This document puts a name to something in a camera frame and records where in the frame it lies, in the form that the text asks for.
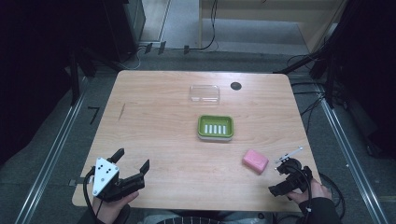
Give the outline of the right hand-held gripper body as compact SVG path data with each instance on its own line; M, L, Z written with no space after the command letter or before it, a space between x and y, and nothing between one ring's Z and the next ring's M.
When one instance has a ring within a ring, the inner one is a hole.
M281 175L287 175L283 182L288 182L292 185L293 190L299 189L304 192L308 189L312 179L312 172L307 166L302 166L301 163L292 156L303 150L303 147L298 147L291 153L287 153L276 160L278 166L276 170Z

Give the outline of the dark cabinet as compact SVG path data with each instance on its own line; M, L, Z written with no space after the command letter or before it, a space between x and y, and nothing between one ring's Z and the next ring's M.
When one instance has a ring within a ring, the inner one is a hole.
M146 15L142 0L103 0L108 20L112 58L121 62L129 53L137 53Z

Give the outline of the green soap dish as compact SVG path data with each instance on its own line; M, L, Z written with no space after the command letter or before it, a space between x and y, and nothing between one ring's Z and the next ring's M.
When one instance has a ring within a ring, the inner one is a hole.
M202 115L198 118L198 137L208 141L231 141L233 119L229 116Z

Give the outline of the black metal stand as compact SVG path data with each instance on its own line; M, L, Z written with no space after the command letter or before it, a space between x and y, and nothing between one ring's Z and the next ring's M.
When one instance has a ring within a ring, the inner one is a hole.
M275 74L287 75L304 65L314 63L309 71L309 76L311 76L313 79L319 79L322 76L325 76L324 98L328 106L331 109L334 109L332 94L336 73L336 55L334 52L335 49L336 40L331 36L316 51L304 55L302 59L300 59L296 63L288 65L286 68L275 71Z
M75 105L82 94L82 90L79 86L79 75L78 70L81 70L85 77L94 77L96 74L96 68L93 61L99 61L105 66L119 72L122 70L120 65L117 65L107 59L105 56L95 52L89 48L72 48L69 51L69 62L70 62L70 77L71 77L71 91L72 101L71 105Z

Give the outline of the pink soap bar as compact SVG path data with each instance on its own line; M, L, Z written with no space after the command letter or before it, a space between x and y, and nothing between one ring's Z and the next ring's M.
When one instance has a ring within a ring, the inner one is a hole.
M253 149L249 149L242 159L242 163L259 175L265 170L268 162L264 155Z

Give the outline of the person's right hand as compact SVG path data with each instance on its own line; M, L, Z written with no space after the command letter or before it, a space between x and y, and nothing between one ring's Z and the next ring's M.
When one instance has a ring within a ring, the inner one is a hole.
M332 193L328 188L320 184L315 178L311 180L311 191L306 190L303 193L291 191L287 196L297 204L307 201L309 198L332 198Z

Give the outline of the clear plastic lid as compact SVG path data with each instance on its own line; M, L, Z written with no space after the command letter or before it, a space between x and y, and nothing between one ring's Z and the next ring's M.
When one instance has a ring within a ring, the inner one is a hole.
M217 85L191 85L189 100L199 105L217 105L220 100Z

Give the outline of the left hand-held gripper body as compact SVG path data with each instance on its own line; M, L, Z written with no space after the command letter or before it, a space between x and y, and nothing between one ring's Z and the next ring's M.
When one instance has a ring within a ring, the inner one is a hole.
M127 178L119 178L120 168L104 158L95 164L92 195L107 202L115 202L145 187L145 179L140 172Z

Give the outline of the light wooden cabinet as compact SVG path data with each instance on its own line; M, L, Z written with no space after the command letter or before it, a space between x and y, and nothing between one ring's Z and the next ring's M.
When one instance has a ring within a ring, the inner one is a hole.
M297 22L310 52L317 50L348 0L218 0L225 20Z

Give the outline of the metal floor rail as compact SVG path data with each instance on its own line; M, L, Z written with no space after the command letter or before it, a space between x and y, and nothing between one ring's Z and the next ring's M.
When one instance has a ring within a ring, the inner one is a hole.
M21 211L17 216L14 224L29 224L32 216L36 210L38 203L41 200L43 192L49 183L50 176L57 164L60 155L64 149L64 144L71 132L71 129L75 123L78 113L82 107L83 101L85 99L86 91L89 87L89 79L84 77L80 83L80 96L77 98L76 102L70 106L67 111L66 117L62 123L60 130L49 149L49 153L44 160L40 171L35 179L34 184L28 191L26 199L22 205Z
M331 108L325 90L314 86L317 108L310 120L309 140L318 169L327 175L343 199L345 224L396 224L394 195L390 192L390 160L376 160L366 154L361 135L348 113L340 106Z

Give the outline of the person's left hand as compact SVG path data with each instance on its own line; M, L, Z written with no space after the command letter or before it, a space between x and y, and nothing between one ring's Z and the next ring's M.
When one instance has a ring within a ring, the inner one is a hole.
M138 195L139 192L136 191L111 203L94 197L92 201L93 216L103 224L124 224L131 214L129 203Z

